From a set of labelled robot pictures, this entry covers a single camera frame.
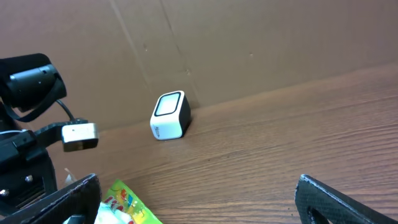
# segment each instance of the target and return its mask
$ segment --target cardboard wall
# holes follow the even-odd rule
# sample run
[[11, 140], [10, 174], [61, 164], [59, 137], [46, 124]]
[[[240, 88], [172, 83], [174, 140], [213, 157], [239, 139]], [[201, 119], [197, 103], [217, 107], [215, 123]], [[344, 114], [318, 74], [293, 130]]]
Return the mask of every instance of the cardboard wall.
[[[168, 91], [195, 108], [396, 60], [398, 2], [3, 0], [0, 41], [0, 57], [47, 54], [74, 115], [108, 129]], [[66, 118], [53, 105], [32, 125]]]

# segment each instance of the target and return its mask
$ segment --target white cube device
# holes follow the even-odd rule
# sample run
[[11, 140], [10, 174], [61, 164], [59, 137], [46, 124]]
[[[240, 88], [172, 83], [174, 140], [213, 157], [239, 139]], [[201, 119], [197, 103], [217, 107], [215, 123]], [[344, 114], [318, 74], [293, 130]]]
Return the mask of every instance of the white cube device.
[[191, 108], [183, 91], [163, 94], [150, 118], [150, 128], [158, 140], [180, 138], [191, 120]]

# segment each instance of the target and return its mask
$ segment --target black cable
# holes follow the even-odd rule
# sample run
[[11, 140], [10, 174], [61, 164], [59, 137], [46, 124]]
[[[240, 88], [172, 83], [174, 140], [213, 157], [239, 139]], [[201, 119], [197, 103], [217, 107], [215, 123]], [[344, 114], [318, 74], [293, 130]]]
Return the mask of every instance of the black cable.
[[62, 107], [62, 109], [63, 109], [65, 112], [67, 112], [67, 115], [68, 115], [69, 119], [70, 119], [71, 121], [74, 121], [74, 120], [75, 120], [75, 117], [73, 117], [72, 113], [71, 113], [70, 110], [67, 108], [67, 106], [64, 105], [64, 104], [62, 103], [61, 100], [57, 100], [57, 103]]

